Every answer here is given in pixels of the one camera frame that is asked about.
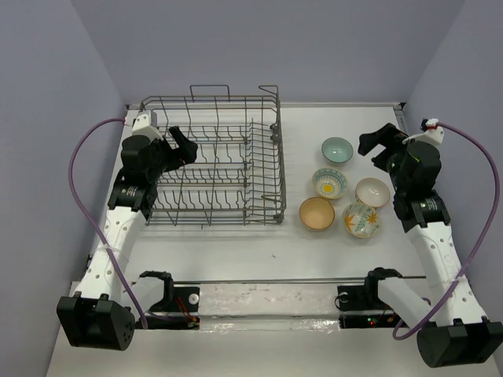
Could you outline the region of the yellow blue sun bowl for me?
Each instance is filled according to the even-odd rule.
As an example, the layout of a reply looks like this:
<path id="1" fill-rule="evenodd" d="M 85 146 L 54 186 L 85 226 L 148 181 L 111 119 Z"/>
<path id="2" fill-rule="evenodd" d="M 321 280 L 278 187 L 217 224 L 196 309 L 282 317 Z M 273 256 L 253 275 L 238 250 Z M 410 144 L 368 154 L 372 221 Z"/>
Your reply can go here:
<path id="1" fill-rule="evenodd" d="M 312 176 L 312 183 L 315 192 L 325 199 L 339 199 L 348 189 L 346 175 L 333 168 L 316 170 Z"/>

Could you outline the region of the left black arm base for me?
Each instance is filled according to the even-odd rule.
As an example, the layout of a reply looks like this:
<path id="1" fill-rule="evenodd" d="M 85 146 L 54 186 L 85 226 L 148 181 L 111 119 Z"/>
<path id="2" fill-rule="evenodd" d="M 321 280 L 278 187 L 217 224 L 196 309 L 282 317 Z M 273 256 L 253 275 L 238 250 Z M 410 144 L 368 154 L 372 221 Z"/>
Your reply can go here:
<path id="1" fill-rule="evenodd" d="M 198 330 L 200 288 L 176 284 L 167 272 L 145 271 L 130 282 L 149 330 Z"/>

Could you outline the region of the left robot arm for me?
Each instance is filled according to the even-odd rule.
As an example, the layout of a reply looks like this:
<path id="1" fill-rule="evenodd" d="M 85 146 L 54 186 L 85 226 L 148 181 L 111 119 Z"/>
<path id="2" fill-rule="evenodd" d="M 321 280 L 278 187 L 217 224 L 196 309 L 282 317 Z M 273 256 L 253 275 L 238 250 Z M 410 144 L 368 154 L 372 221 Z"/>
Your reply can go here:
<path id="1" fill-rule="evenodd" d="M 73 153 L 70 158 L 71 194 L 99 239 L 89 270 L 74 294 L 61 297 L 57 304 L 57 316 L 71 346 L 124 351 L 136 324 L 149 326 L 146 314 L 151 306 L 140 302 L 123 271 L 139 232 L 151 217 L 159 178 L 195 163 L 198 150 L 197 143 L 178 126 L 168 132 L 177 144 L 175 148 L 151 126 L 123 140 L 123 165 L 112 185 L 103 226 L 79 198 L 72 173 L 77 155 Z"/>

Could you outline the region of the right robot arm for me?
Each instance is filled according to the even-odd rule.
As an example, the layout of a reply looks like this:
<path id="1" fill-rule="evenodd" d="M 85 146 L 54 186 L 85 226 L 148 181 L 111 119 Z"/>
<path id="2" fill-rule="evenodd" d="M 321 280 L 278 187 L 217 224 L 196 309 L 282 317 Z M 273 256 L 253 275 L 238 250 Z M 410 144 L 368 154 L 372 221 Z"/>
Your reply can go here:
<path id="1" fill-rule="evenodd" d="M 502 344 L 502 324 L 492 321 L 478 303 L 466 277 L 494 220 L 501 186 L 490 153 L 465 132 L 424 119 L 421 133 L 409 136 L 388 123 L 379 130 L 361 134 L 358 153 L 367 155 L 377 145 L 383 151 L 373 157 L 375 167 L 389 174 L 395 194 L 394 211 L 402 223 L 424 270 L 432 298 L 431 306 L 412 291 L 394 269 L 369 272 L 362 288 L 363 302 L 372 308 L 387 305 L 399 317 L 392 337 L 414 337 L 423 362 L 430 368 L 482 364 Z M 442 168 L 438 147 L 445 130 L 476 146 L 486 157 L 494 178 L 494 199 L 483 230 L 468 257 L 458 257 L 446 205 L 434 186 Z"/>

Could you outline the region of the tan orange bowl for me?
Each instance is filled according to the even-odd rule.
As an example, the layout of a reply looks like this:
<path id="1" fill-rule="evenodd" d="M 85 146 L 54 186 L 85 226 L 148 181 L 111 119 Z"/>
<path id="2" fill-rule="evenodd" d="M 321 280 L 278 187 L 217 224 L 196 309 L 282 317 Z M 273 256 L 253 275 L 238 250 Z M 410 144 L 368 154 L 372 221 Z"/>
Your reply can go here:
<path id="1" fill-rule="evenodd" d="M 311 197 L 299 206 L 300 221 L 314 231 L 329 228 L 335 220 L 335 210 L 332 204 L 321 197 Z"/>

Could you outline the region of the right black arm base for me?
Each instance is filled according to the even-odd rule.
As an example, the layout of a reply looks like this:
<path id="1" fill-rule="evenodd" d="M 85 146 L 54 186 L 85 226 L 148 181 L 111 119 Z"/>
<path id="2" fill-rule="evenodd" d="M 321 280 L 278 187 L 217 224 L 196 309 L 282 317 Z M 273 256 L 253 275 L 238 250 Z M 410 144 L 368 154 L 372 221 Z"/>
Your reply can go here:
<path id="1" fill-rule="evenodd" d="M 338 286 L 334 305 L 340 313 L 340 328 L 393 328 L 399 324 L 400 316 L 377 295 L 378 282 L 392 277 L 402 275 L 395 269 L 378 267 L 368 272 L 362 284 Z"/>

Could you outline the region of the white pink rimmed bowl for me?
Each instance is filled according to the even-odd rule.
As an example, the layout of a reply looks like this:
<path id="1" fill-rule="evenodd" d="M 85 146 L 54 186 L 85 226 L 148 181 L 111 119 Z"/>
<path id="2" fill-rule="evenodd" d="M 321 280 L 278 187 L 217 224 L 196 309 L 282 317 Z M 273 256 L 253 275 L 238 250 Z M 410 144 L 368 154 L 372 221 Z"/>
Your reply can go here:
<path id="1" fill-rule="evenodd" d="M 355 187 L 355 199 L 370 207 L 384 207 L 391 198 L 389 188 L 376 178 L 363 178 Z"/>

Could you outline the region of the leaf patterned white bowl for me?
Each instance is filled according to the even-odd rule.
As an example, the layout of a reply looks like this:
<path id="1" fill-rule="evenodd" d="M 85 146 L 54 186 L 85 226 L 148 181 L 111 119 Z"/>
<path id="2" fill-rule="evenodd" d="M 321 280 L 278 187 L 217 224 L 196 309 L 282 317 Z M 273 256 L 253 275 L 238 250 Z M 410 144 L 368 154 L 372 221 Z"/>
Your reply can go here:
<path id="1" fill-rule="evenodd" d="M 382 229 L 382 221 L 377 210 L 364 203 L 352 203 L 343 210 L 345 229 L 361 239 L 369 239 Z"/>

